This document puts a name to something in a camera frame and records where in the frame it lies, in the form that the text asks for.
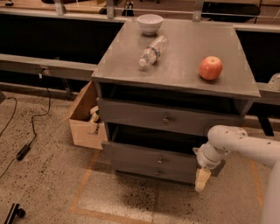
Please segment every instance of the apple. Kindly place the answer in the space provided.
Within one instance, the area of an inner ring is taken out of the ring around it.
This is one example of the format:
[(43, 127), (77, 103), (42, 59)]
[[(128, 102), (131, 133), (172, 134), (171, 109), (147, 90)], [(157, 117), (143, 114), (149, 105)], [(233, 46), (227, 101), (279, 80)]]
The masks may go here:
[(221, 60), (215, 56), (204, 58), (199, 65), (199, 75), (207, 81), (217, 79), (221, 74), (221, 70)]

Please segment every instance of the drawer front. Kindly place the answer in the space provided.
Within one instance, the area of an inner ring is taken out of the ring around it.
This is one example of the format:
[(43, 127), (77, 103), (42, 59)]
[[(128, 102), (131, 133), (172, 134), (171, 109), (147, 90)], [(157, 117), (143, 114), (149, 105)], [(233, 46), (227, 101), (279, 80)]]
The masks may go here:
[(111, 160), (174, 171), (196, 170), (197, 160), (194, 155), (111, 142), (103, 142), (102, 148)]
[(148, 177), (168, 179), (187, 184), (195, 184), (196, 169), (174, 171), (159, 166), (148, 166), (142, 164), (133, 164), (120, 160), (111, 160), (113, 169), (121, 172), (141, 174)]
[(160, 108), (123, 101), (98, 99), (102, 119), (155, 130), (206, 136), (214, 125), (242, 126), (243, 116), (187, 109)]

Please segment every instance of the plastic bottle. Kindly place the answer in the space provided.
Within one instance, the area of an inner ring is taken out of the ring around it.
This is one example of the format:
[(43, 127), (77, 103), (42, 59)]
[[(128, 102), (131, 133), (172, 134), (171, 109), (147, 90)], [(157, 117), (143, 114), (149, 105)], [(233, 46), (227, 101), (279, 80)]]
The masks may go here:
[(153, 40), (147, 48), (143, 51), (142, 57), (139, 60), (141, 67), (151, 66), (162, 55), (168, 46), (168, 38), (159, 36)]

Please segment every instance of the white bowl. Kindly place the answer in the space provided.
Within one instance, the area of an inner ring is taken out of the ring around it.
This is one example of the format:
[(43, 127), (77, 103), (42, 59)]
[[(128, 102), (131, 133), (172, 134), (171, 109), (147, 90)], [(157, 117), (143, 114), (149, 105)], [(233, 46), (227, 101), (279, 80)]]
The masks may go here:
[(138, 17), (137, 21), (144, 34), (153, 35), (158, 31), (164, 19), (158, 15), (145, 14)]

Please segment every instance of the power adapter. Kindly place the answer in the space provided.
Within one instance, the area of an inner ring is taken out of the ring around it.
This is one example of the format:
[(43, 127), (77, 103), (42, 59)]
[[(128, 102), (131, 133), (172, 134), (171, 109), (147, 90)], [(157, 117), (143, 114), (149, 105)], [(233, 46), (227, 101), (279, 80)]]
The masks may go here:
[(16, 159), (17, 159), (18, 161), (21, 161), (21, 160), (26, 156), (26, 154), (28, 153), (28, 151), (30, 151), (30, 145), (29, 145), (29, 144), (26, 144), (26, 145), (17, 153)]

